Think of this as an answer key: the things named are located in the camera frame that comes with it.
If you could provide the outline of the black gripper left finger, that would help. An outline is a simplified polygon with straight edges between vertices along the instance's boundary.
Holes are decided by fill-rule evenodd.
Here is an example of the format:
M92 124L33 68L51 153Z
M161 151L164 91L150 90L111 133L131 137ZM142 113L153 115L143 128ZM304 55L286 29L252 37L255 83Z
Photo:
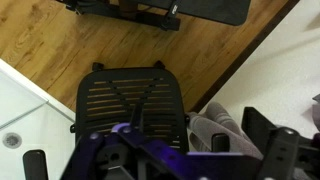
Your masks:
M132 112L130 126L139 131L143 130L143 107L141 105L135 106Z

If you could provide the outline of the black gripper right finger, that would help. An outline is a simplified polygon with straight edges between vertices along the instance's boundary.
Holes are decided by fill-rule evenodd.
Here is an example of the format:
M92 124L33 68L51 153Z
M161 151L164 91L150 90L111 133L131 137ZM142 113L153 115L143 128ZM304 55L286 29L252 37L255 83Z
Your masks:
M276 126L254 107L245 107L241 128L258 150L265 154L270 131Z

